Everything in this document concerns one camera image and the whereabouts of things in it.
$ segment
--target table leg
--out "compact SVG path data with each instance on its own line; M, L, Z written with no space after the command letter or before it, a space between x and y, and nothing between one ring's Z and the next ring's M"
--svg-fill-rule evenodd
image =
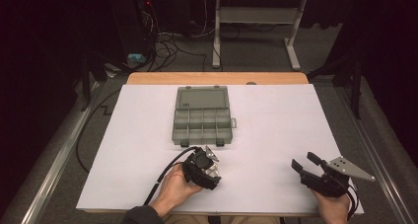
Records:
M298 57L296 56L295 49L293 48L293 42L295 41L296 33L298 32L299 24L301 23L302 16L304 15L305 5L307 0L301 0L299 5L299 11L295 16L295 21L293 22L292 33L289 38L284 38L286 49L289 55L292 68L295 71L301 70L301 65L299 64Z
M213 41L213 53L212 53L212 67L213 68L219 68L221 66L221 38L219 37L219 30L221 27L220 8L221 8L221 1L216 0L215 38Z

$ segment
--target gray plastic organizer box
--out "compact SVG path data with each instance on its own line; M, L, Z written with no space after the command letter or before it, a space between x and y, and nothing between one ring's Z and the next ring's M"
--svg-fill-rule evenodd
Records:
M175 102L173 142L181 147L216 144L233 139L226 86L179 87Z

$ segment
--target metal rail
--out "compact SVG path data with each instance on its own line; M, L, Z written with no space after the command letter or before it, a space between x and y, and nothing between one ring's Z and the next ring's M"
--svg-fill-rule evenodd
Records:
M350 100L348 99L347 94L345 93L343 88L336 88L336 92L340 99L343 101L344 105L346 106L345 108L350 114L350 117L354 122L357 131L360 134L366 154L369 157L372 168L376 173L377 180L381 183L382 190L386 195L386 198L390 203L390 206L392 207L392 210L396 215L397 220L401 224L414 224L415 221L412 218L410 211L408 210L408 207L403 201L396 186L396 183L393 181L387 169L384 167L383 161L379 156L373 141L367 134L366 129L364 128L361 120L357 119L353 115L350 109Z
M40 186L37 194L32 202L29 210L27 211L22 224L35 224L40 220L41 214L49 202L50 197L55 190L59 179L61 178L62 173L66 167L68 159L71 156L74 145L77 142L77 138L83 128L84 123L90 115L92 110L92 105L97 100L103 86L99 83L95 83L93 86L92 92L93 97L89 106L80 114L77 124L75 125L71 135L66 139L65 143L62 145L59 150L54 162L52 163L51 168L49 169L48 174L43 180L42 185Z

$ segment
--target wire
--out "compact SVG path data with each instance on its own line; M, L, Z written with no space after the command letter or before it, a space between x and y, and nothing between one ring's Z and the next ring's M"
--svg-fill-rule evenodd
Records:
M204 6L205 6L205 26L203 27L202 33L200 35L197 35L195 37L202 37L205 34L207 23L208 23L208 9L207 9L207 3L206 0L203 0Z
M216 55L219 58L219 66L221 66L221 72L224 72L224 64L222 63L221 55L219 55L218 51L216 50L215 46L212 46L213 51L215 51Z
M153 68L154 63L156 63L156 59L157 59L157 50L156 50L156 45L155 45L155 43L153 43L153 44L152 44L152 46L153 46L154 58L153 58L153 61L151 61L151 64L150 64L150 66L148 67L147 72L150 72L150 71L151 71L151 69Z
M158 24L158 19L157 19L157 15L156 15L156 12L154 10L154 7L151 4L151 2L149 2L148 5L151 7L151 10L153 11L154 19L156 20L156 27L157 27L158 33L160 34L161 33L161 30L160 30L160 26Z
M153 198L154 193L156 192L158 186L160 185L161 181L163 180L164 176L166 175L166 172L175 165L175 162L178 160L178 158L180 158L182 155L184 155L186 152L189 152L191 150L196 150L198 147L189 147L187 149L185 149L184 151L182 151L180 154L178 154L167 166L166 168L163 170L163 172L160 174L160 176L158 177L157 181L154 183L153 188L150 191L150 194L148 194L147 199L144 202L144 205L148 205L148 203L150 203L151 198Z
M181 34L175 34L175 33L160 33L159 35L169 35L169 36L178 36L178 37L182 37Z
M147 26L148 26L148 20L151 20L150 22L151 22L151 26L150 26L150 31L148 32L148 36L153 32L153 29L154 29L154 20L153 20L153 17L151 17L151 15L150 14L148 14L147 12L145 12L145 11L141 11L141 13L143 14L143 15L145 15L147 18L146 18L146 22L144 23L144 27L145 28L147 28Z
M213 30L211 30L209 33L207 33L207 34L203 34L203 35L193 35L192 37L206 37L206 36L209 36L209 35L212 35L213 33L215 33L215 29L213 29Z
M165 57L165 56L159 56L158 55L158 52L159 51L161 51L162 49L160 48L160 49L158 49L156 52L157 52L157 56L158 57L161 57L161 58L164 58L165 60L164 60L164 62L163 62L163 64L162 65L158 65L158 63L157 63L157 61L155 62L156 64L157 64L157 68L156 69L154 69L154 70L152 70L152 72L155 72L155 71L158 71L158 70L161 70L162 68L165 68L165 67L167 67L167 66L169 66L170 64L172 64L174 61L175 61L175 59L176 59L176 53L177 53L177 50L174 50L174 49L172 49L172 48L169 48L168 46L167 46L167 43L170 43L170 42L159 42L159 44L162 44L162 45L164 45L165 47L166 47L166 50L167 50L167 57ZM169 63L167 63L167 61L169 60L169 58L170 57L174 57L173 58L173 60L172 61L170 61Z
M83 136L84 131L86 130L87 124L89 124L91 118L93 117L93 115L95 114L95 112L102 107L102 104L107 101L110 97L112 97L113 95L117 94L118 92L120 92L120 89L111 93L110 95L108 95L106 98L104 98L99 104L98 106L92 111L92 113L89 115L89 117L87 118L86 122L83 124L82 129L80 130L80 134L77 138L77 142L76 142L76 157L77 157L77 161L79 162L81 168L88 174L90 172L89 169L87 169L87 167L83 164L83 162L81 161L80 158L80 152L79 152L79 147L80 147L80 139Z
M203 56L202 71L203 71L203 72L205 71L205 61L206 61L206 57L208 56L207 54L205 54L205 53L191 53L191 52L188 52L188 51L185 51L185 50L181 49L181 48L180 48L180 47L178 47L178 45L175 43L175 39L174 39L174 37L173 37L173 44L175 45L175 47L177 48L177 50L178 50L178 51L180 51L180 52L183 52L183 53L186 53L186 54L190 54L190 55Z
M344 188L344 189L346 189L346 187L339 181L339 180L337 180L336 178L334 178L334 177L330 177L334 182L336 182L339 186L341 186L342 188ZM357 207L359 206L359 195L357 194L357 192L354 190L354 192L355 192L355 194L356 194L356 197L357 197L357 202L356 202L356 200L354 200L354 197L353 197L353 194L351 194L351 192L347 189L346 190L346 193L347 193L347 195L348 195L348 197L350 198L350 200L351 200L351 208L350 208L350 210L348 211L348 215L347 215L347 221L349 221L350 220L350 218L354 215L354 212L356 212L356 210L357 210Z

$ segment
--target wrist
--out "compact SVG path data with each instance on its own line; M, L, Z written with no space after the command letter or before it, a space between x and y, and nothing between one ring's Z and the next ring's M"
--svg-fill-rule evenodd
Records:
M326 224L347 224L348 222L346 220L335 220L335 221L330 221L330 222L326 222Z
M166 202L159 201L158 199L153 201L150 204L150 206L152 206L157 211L157 213L160 217L166 216L174 208L173 206L170 206Z

